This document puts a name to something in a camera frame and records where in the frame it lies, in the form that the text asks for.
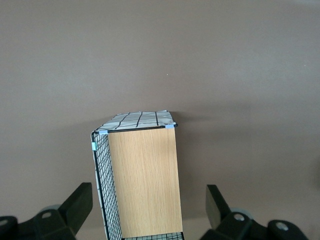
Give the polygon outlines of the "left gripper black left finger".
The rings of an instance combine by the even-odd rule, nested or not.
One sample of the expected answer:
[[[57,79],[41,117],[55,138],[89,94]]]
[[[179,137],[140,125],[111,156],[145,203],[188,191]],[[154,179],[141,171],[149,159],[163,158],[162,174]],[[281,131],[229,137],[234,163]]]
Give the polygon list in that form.
[[[2,240],[75,240],[93,208],[90,182],[78,188],[57,208],[40,211],[33,218],[18,223],[15,216],[0,217]]]

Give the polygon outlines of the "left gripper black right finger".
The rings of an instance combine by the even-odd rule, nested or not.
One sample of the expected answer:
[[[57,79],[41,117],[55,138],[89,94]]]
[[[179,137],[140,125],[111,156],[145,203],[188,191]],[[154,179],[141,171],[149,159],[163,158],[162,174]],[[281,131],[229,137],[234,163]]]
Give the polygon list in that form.
[[[206,186],[205,210],[211,226],[206,240],[306,240],[295,224],[285,220],[271,220],[263,226],[247,214],[232,211],[214,184]]]

